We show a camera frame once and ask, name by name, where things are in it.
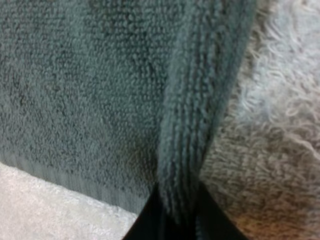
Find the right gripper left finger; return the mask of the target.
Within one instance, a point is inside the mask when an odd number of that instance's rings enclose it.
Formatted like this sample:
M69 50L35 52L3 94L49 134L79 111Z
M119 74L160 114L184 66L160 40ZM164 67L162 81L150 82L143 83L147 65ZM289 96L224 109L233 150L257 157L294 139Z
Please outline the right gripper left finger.
M130 240L163 240L165 233L164 207L158 184L155 184L145 206L129 230Z

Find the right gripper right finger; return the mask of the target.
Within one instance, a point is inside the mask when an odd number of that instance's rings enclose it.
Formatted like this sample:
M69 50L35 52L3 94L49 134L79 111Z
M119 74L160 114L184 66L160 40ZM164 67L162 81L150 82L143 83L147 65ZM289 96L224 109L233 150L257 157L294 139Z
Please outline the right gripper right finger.
M197 240L241 240L241 231L232 223L210 195L204 183L199 185L196 203Z

